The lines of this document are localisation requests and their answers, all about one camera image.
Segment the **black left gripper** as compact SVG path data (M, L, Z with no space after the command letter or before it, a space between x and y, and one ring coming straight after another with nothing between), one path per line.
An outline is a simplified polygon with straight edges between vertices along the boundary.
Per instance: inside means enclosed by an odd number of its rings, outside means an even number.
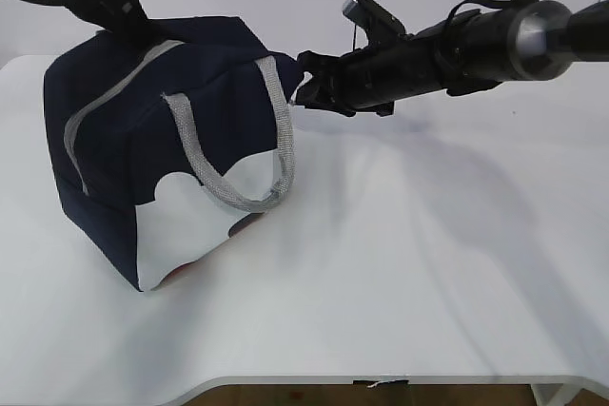
M140 0L72 0L67 9L131 45L152 44L152 21Z

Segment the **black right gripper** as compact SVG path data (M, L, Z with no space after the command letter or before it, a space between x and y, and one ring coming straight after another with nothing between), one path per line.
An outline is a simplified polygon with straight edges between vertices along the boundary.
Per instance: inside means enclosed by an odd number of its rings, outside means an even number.
M400 100L442 89L438 50L437 35L400 34L341 58L303 51L297 62L312 78L298 88L293 105L344 117L389 115Z

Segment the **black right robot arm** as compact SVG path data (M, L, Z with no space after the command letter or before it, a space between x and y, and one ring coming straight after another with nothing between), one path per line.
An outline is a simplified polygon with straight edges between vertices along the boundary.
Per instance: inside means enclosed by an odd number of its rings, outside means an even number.
M347 0L343 15L368 43L342 56L301 53L310 80L297 106L346 117L390 116L396 102L436 91L460 97L505 82L550 81L575 62L608 59L608 3L578 12L551 0L467 0L416 34L374 0Z

